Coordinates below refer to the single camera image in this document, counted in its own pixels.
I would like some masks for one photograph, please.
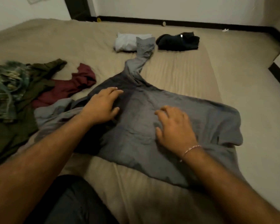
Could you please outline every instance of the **forearm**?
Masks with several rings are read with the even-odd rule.
[[[90,121],[77,115],[0,166],[0,223],[25,220],[91,126]]]
[[[183,157],[233,223],[280,223],[280,212],[235,177],[202,148]]]

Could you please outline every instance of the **camouflage shirt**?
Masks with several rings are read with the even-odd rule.
[[[30,67],[16,61],[0,65],[0,119],[12,122],[17,118],[14,102],[19,101],[30,82]]]

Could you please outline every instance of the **floor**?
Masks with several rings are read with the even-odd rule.
[[[280,84],[268,70],[280,44],[263,33],[193,30],[207,47],[223,102],[241,114],[240,169],[280,210]]]

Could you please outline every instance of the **hand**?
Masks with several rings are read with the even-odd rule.
[[[119,112],[119,107],[112,110],[114,101],[122,94],[117,87],[109,87],[92,96],[79,114],[91,124],[101,124],[112,120]]]
[[[156,127],[156,135],[162,146],[182,157],[187,149],[198,145],[188,115],[176,107],[165,105],[155,111],[163,125]]]

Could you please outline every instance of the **beige bedsheet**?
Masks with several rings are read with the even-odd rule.
[[[31,20],[0,32],[0,64],[6,60],[45,63],[68,61],[54,78],[68,80],[79,63],[88,64],[97,84],[123,70],[132,53],[116,53],[117,32],[162,34],[191,32],[189,28],[124,23]],[[158,51],[141,75],[152,85],[170,92],[221,101],[217,81],[203,41],[198,50]],[[81,98],[94,87],[73,96]],[[221,223],[207,196],[188,191],[98,157],[74,154],[61,174],[83,176],[118,221],[123,223]]]

